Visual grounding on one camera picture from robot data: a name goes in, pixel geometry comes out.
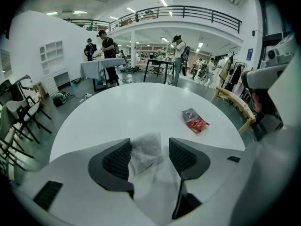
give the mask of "white tablecloth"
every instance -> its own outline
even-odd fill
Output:
[[[107,58],[84,62],[80,64],[80,76],[81,78],[87,77],[100,80],[101,77],[99,72],[101,70],[125,64],[126,62],[123,58]]]

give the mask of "railing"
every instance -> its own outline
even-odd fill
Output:
[[[94,19],[64,19],[67,22],[76,24],[79,27],[82,27],[88,31],[99,31],[106,30],[109,31],[110,23],[106,21],[94,20]]]
[[[195,17],[209,20],[212,23],[219,23],[228,26],[239,33],[240,23],[242,21],[208,8],[200,8],[193,6],[167,6],[155,7],[140,10],[119,18],[110,25],[110,31],[128,24],[137,23],[143,20],[156,19],[163,16],[180,16],[180,17]]]
[[[200,8],[193,6],[167,6],[155,7],[140,10],[136,13],[125,15],[114,22],[99,21],[93,19],[65,19],[68,22],[74,23],[90,31],[113,31],[117,28],[138,23],[139,21],[156,19],[163,16],[180,16],[180,17],[194,17],[199,19],[209,20],[212,23],[219,23],[230,27],[239,33],[241,21],[237,18],[229,16],[208,8]]]

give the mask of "red snack bag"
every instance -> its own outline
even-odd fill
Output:
[[[193,108],[181,111],[181,113],[186,125],[195,133],[200,133],[205,125],[210,126],[210,124],[204,121]]]

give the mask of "sign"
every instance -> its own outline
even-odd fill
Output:
[[[249,49],[248,49],[248,54],[247,54],[247,56],[246,56],[246,59],[247,59],[247,60],[251,60],[251,58],[252,58],[252,53],[253,53],[253,49],[252,49],[252,48],[249,48]]]

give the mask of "ceiling light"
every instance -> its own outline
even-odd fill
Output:
[[[166,38],[162,37],[161,39],[168,43],[168,40]]]
[[[131,12],[135,13],[135,10],[132,10],[131,8],[127,8],[128,10],[130,10]]]
[[[166,3],[164,0],[161,0],[161,2],[163,3],[163,5],[164,5],[165,7],[167,7],[167,3]]]
[[[57,15],[57,12],[46,13],[47,15]]]

